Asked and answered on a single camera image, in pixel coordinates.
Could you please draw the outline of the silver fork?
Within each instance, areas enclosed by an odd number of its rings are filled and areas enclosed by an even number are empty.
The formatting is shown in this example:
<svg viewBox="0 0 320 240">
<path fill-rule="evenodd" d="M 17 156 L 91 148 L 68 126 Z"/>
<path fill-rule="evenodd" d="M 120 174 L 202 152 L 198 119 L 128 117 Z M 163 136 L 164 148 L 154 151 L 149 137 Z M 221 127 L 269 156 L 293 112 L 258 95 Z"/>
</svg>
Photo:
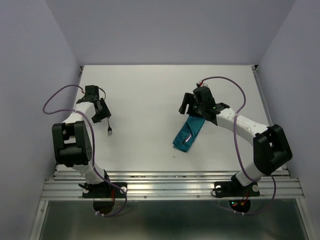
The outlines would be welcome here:
<svg viewBox="0 0 320 240">
<path fill-rule="evenodd" d="M 111 128 L 110 119 L 109 118 L 107 119 L 107 123 L 108 123 L 107 134 L 108 134 L 108 136 L 111 136 L 113 134 L 113 130 Z"/>
</svg>

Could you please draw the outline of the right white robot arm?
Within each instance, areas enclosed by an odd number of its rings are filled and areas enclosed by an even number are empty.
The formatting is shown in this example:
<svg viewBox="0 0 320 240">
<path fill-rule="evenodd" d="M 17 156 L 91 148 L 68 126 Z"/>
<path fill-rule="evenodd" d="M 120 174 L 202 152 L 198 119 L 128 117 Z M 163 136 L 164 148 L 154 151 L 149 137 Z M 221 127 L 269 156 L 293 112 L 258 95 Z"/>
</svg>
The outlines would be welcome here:
<svg viewBox="0 0 320 240">
<path fill-rule="evenodd" d="M 270 176 L 293 157 L 283 128 L 277 124 L 266 126 L 236 113 L 225 103 L 217 103 L 207 86 L 185 93 L 179 113 L 203 119 L 233 132 L 253 147 L 253 160 L 243 166 L 229 181 L 214 183 L 212 195 L 216 198 L 258 197 L 258 181 Z"/>
</svg>

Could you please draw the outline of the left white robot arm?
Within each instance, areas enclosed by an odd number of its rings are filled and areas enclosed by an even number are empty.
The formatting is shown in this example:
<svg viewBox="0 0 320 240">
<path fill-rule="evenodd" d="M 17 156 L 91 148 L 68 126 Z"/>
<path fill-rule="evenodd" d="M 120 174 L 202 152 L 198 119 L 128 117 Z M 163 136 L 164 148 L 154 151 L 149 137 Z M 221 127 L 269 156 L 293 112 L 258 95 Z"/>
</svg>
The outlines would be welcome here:
<svg viewBox="0 0 320 240">
<path fill-rule="evenodd" d="M 83 198 L 114 197 L 115 190 L 107 172 L 94 163 L 93 137 L 89 136 L 92 124 L 110 122 L 112 116 L 103 89 L 87 85 L 81 89 L 83 97 L 77 100 L 75 109 L 61 123 L 52 126 L 53 148 L 56 163 L 77 171 L 85 179 L 80 183 Z"/>
</svg>

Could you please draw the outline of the teal cloth napkin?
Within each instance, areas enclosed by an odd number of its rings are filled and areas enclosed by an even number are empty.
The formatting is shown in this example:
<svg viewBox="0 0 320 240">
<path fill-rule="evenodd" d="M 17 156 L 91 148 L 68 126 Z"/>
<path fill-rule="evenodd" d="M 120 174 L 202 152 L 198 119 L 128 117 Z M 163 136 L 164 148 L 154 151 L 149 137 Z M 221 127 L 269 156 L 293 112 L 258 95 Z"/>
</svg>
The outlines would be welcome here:
<svg viewBox="0 0 320 240">
<path fill-rule="evenodd" d="M 178 132 L 178 134 L 176 135 L 175 139 L 173 140 L 173 147 L 181 152 L 188 152 L 191 146 L 193 145 L 194 141 L 196 140 L 199 132 L 201 131 L 204 123 L 204 118 L 189 116 L 182 128 L 180 129 L 180 131 Z M 181 145 L 182 140 L 189 134 L 193 135 L 193 143 L 191 145 Z"/>
</svg>

